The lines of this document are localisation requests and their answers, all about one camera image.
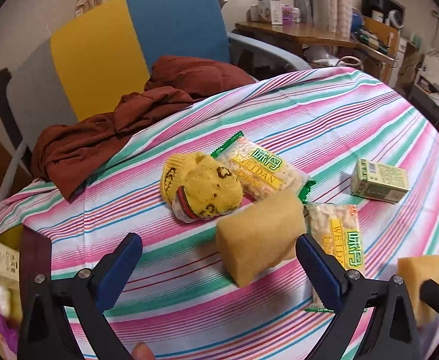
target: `striped tablecloth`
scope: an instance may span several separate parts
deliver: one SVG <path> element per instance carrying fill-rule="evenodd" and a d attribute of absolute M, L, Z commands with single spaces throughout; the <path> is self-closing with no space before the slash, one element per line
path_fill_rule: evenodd
<path fill-rule="evenodd" d="M 211 152 L 238 130 L 308 172 L 317 181 L 310 200 L 358 205 L 369 278 L 388 279 L 398 257 L 439 254 L 439 135 L 388 86 L 346 67 L 288 73 L 199 102 L 135 135 L 73 203 L 41 181 L 5 200 L 0 233 L 24 223 L 50 237 L 53 278 L 92 268 L 128 232 L 140 234 L 140 264 L 105 312 L 128 349 L 143 341 L 157 359 L 302 359 L 331 315 L 304 311 L 311 286 L 300 264 L 284 262 L 239 289 L 216 249 L 215 222 L 181 223 L 160 196 L 168 156 Z M 406 169 L 411 191 L 396 205 L 351 196 L 358 157 Z M 439 321 L 421 334 L 430 353 Z"/>

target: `yellow sponge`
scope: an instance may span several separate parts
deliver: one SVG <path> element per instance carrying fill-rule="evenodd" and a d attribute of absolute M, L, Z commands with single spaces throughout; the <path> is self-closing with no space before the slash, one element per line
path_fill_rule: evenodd
<path fill-rule="evenodd" d="M 433 279 L 439 284 L 439 256 L 425 255 L 398 259 L 398 275 L 406 283 L 416 325 L 423 326 L 431 322 L 436 313 L 420 300 L 420 287 L 428 279 Z"/>
<path fill-rule="evenodd" d="M 306 232 L 303 204 L 289 190 L 273 193 L 216 225 L 216 245 L 239 287 L 283 260 L 296 256 L 296 239 Z"/>

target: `wooden desk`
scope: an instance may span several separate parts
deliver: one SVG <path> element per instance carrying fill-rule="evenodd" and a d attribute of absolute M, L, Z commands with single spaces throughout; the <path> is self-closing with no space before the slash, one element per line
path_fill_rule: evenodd
<path fill-rule="evenodd" d="M 341 34 L 299 23 L 286 23 L 273 26 L 257 21 L 243 21 L 236 23 L 235 26 L 240 32 L 273 35 L 298 44 L 323 44 L 355 48 L 358 43 Z"/>

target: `snack bag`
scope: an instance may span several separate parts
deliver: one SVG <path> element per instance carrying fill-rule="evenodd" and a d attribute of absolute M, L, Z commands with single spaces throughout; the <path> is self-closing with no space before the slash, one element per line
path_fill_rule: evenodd
<path fill-rule="evenodd" d="M 344 269 L 356 269 L 364 275 L 363 242 L 356 206 L 353 204 L 308 203 L 311 235 L 326 254 L 335 256 Z M 307 311 L 325 309 L 313 289 Z"/>
<path fill-rule="evenodd" d="M 231 169 L 243 189 L 255 199 L 285 189 L 298 195 L 309 180 L 306 173 L 245 138 L 242 131 L 234 134 L 211 156 Z"/>

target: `brown garment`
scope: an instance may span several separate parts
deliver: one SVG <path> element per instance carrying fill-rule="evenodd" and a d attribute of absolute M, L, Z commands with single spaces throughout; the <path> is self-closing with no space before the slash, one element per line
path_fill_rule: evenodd
<path fill-rule="evenodd" d="M 209 59 L 162 56 L 152 68 L 145 92 L 121 97 L 113 112 L 75 125 L 46 128 L 33 150 L 31 172 L 52 181 L 65 199 L 138 131 L 196 101 L 251 84 L 240 68 Z"/>

